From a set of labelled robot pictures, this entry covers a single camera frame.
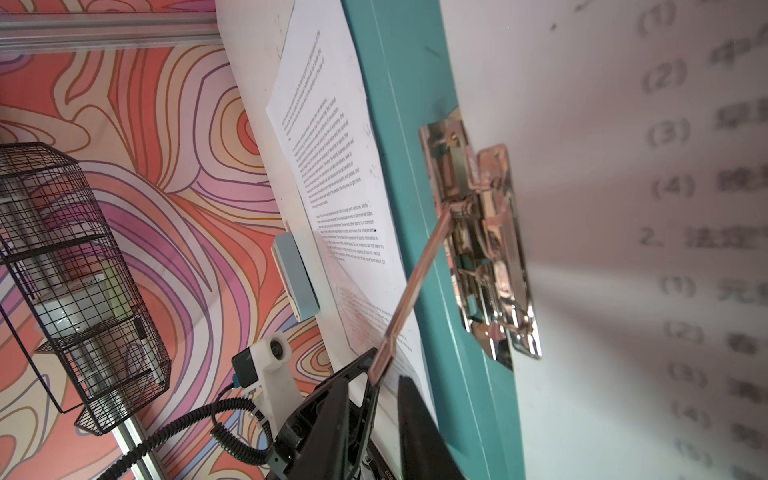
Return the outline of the printed white paper sheet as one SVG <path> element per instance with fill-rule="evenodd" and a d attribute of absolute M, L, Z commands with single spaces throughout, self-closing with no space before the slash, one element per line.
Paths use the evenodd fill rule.
<path fill-rule="evenodd" d="M 406 288 L 341 2 L 297 1 L 266 113 L 294 176 L 347 349 L 376 347 Z"/>

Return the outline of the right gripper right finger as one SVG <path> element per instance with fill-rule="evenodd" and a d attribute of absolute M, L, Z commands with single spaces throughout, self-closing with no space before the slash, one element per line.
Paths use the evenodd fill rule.
<path fill-rule="evenodd" d="M 402 477 L 464 479 L 410 377 L 399 377 L 397 409 Z"/>

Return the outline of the metal folder clip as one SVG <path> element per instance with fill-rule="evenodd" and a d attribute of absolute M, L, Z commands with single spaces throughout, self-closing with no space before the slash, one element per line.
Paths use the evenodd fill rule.
<path fill-rule="evenodd" d="M 368 382 L 380 385 L 397 358 L 397 341 L 439 254 L 447 257 L 465 330 L 490 360 L 515 373 L 515 353 L 539 360 L 543 347 L 508 148 L 475 149 L 459 109 L 420 127 L 419 140 L 438 220 L 400 291 Z"/>

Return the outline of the teal paper folder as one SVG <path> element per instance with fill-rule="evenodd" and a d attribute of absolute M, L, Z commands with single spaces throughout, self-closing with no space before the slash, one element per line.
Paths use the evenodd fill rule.
<path fill-rule="evenodd" d="M 420 127 L 459 105 L 437 1 L 346 1 L 404 268 L 437 224 Z M 440 253 L 414 309 L 437 423 L 470 479 L 522 479 L 515 377 L 465 329 Z"/>

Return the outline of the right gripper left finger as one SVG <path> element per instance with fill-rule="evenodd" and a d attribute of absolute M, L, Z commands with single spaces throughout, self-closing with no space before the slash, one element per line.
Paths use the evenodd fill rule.
<path fill-rule="evenodd" d="M 342 379 L 331 383 L 317 422 L 288 478 L 342 479 L 345 475 L 348 424 L 348 381 Z"/>

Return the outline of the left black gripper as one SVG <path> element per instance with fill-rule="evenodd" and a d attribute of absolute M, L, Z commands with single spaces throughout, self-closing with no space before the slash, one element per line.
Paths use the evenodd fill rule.
<path fill-rule="evenodd" d="M 268 466 L 270 472 L 267 474 L 269 479 L 289 479 L 288 475 L 294 462 L 317 422 L 331 383 L 342 379 L 347 380 L 349 397 L 349 386 L 354 380 L 367 375 L 376 353 L 375 348 L 369 349 L 342 370 L 323 381 L 289 416 L 277 434 L 273 446 L 269 449 Z M 357 479 L 361 475 L 362 463 L 367 454 L 378 406 L 378 398 L 379 389 L 366 383 L 360 405 L 356 405 L 349 399 L 349 433 L 345 475 L 342 479 Z"/>

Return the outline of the white paper sheets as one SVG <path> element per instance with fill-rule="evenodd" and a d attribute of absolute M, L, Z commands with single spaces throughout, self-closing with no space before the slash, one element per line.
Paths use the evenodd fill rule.
<path fill-rule="evenodd" d="M 767 475 L 767 5 L 445 1 L 506 146 L 542 357 L 530 479 Z"/>

